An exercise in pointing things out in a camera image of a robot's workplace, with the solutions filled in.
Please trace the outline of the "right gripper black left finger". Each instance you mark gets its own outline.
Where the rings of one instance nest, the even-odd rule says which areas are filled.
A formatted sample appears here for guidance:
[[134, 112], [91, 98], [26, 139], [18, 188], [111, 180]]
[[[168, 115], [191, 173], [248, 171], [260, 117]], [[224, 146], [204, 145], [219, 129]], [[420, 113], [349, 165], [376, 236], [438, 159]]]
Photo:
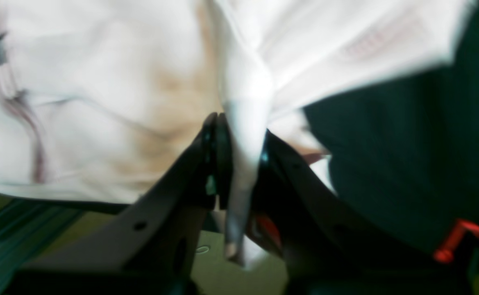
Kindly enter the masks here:
[[200, 231], [215, 208], [222, 113], [140, 198], [108, 224], [16, 271], [7, 295], [198, 295], [191, 271]]

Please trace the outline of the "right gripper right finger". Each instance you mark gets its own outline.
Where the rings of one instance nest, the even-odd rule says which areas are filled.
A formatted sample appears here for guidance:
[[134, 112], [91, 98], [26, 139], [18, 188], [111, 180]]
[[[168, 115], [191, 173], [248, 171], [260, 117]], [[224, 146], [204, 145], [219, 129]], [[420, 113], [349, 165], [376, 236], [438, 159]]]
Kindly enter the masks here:
[[385, 233], [267, 131], [251, 209], [275, 225], [286, 295], [471, 295], [465, 272]]

